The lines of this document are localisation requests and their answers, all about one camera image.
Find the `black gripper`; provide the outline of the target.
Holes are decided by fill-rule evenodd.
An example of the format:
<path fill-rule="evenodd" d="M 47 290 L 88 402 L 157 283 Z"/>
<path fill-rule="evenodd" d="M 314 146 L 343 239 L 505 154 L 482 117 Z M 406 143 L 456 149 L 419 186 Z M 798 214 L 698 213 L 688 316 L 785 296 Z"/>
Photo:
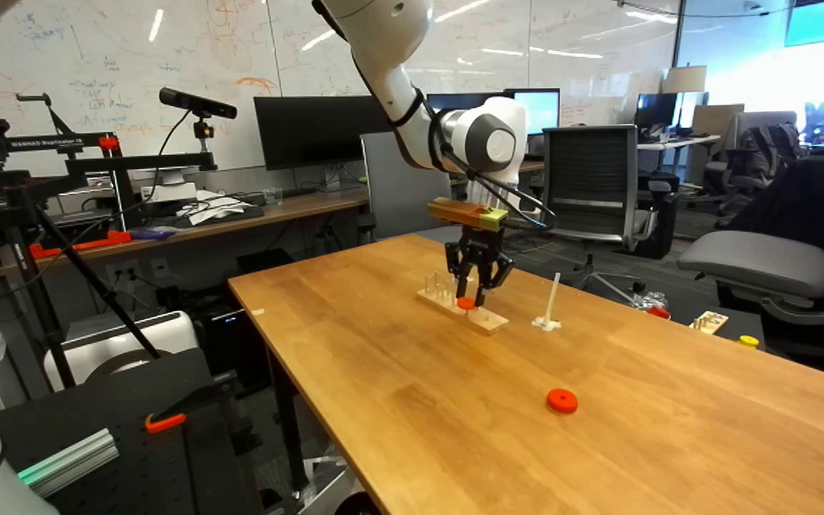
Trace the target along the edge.
<path fill-rule="evenodd" d="M 513 269 L 513 259 L 500 250 L 505 234 L 489 230 L 460 230 L 460 239 L 446 243 L 446 269 L 453 274 L 453 299 L 466 299 L 469 269 L 477 269 L 476 306 L 486 305 L 486 292 Z"/>

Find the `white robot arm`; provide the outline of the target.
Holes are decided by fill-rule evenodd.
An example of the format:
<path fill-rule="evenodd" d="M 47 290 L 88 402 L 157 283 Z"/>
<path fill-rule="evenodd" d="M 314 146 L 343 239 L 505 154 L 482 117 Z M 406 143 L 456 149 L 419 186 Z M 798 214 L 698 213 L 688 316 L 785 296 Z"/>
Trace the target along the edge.
<path fill-rule="evenodd" d="M 516 213 L 526 110 L 513 99 L 439 110 L 410 76 L 410 60 L 433 28 L 436 0 L 313 0 L 313 8 L 350 47 L 406 163 L 463 182 L 463 204 Z"/>

